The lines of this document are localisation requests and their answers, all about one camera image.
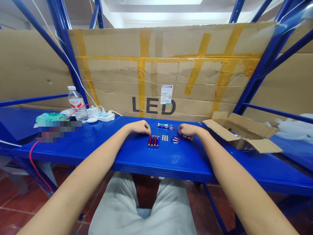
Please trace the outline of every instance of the red tile floor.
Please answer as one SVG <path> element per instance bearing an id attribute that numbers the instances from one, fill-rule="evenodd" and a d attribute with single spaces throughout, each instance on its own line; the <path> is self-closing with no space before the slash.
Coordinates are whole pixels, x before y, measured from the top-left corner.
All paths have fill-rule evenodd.
<path id="1" fill-rule="evenodd" d="M 70 168 L 67 166 L 56 166 L 54 174 L 58 185 L 68 176 Z M 114 172 L 109 172 L 98 186 L 92 197 L 87 202 L 84 212 L 88 216 L 82 221 L 77 221 L 73 227 L 73 233 L 87 234 L 90 220 L 106 190 L 109 180 Z M 151 179 L 149 176 L 133 174 L 137 188 L 139 206 L 141 208 L 152 208 L 156 198 L 159 180 Z M 15 235 L 34 216 L 34 214 L 47 202 L 48 198 L 43 190 L 33 182 L 30 177 L 25 176 L 29 192 L 22 196 L 13 187 L 13 184 L 0 171 L 0 235 Z M 185 182 L 187 194 L 194 217 L 198 235 L 222 234 L 210 201 L 202 187 L 197 189 L 193 182 Z M 221 214 L 228 231 L 235 227 L 235 214 L 221 187 L 209 185 L 209 191 Z M 286 195 L 270 194 L 271 198 L 278 202 Z M 307 210 L 289 218 L 292 225 L 300 235 L 313 234 L 313 210 Z"/>

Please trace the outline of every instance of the lap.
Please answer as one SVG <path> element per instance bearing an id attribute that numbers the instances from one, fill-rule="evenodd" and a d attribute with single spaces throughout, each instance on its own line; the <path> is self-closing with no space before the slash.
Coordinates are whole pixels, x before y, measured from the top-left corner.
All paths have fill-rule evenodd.
<path id="1" fill-rule="evenodd" d="M 164 179 L 147 219 L 137 213 L 135 184 L 128 173 L 116 172 L 92 219 L 91 234 L 196 234 L 181 180 Z"/>

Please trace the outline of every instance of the forearm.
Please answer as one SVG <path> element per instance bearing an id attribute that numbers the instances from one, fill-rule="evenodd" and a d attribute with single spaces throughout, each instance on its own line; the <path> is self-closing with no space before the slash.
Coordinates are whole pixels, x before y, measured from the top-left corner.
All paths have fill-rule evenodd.
<path id="1" fill-rule="evenodd" d="M 199 131 L 215 177 L 248 234 L 297 234 L 257 181 L 206 130 Z"/>
<path id="2" fill-rule="evenodd" d="M 113 165 L 129 133 L 127 126 L 121 128 L 92 152 L 19 234 L 33 234 L 34 227 L 37 227 L 38 234 L 69 234 L 88 199 Z"/>

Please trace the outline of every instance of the fist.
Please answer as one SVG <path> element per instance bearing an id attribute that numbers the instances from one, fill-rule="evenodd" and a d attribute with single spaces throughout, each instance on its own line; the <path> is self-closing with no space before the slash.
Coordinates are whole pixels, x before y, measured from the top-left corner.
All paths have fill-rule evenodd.
<path id="1" fill-rule="evenodd" d="M 178 133 L 183 134 L 184 138 L 193 140 L 193 136 L 197 135 L 201 127 L 190 125 L 190 124 L 180 124 L 178 128 Z"/>
<path id="2" fill-rule="evenodd" d="M 145 120 L 131 122 L 125 126 L 129 129 L 130 132 L 142 133 L 147 135 L 151 134 L 150 126 Z"/>

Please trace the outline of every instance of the bottle cap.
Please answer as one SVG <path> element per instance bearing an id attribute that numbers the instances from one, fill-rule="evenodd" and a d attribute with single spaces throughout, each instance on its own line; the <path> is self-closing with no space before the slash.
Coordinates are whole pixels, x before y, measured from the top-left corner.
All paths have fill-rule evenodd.
<path id="1" fill-rule="evenodd" d="M 67 88 L 68 88 L 68 90 L 76 90 L 75 86 L 68 86 Z"/>

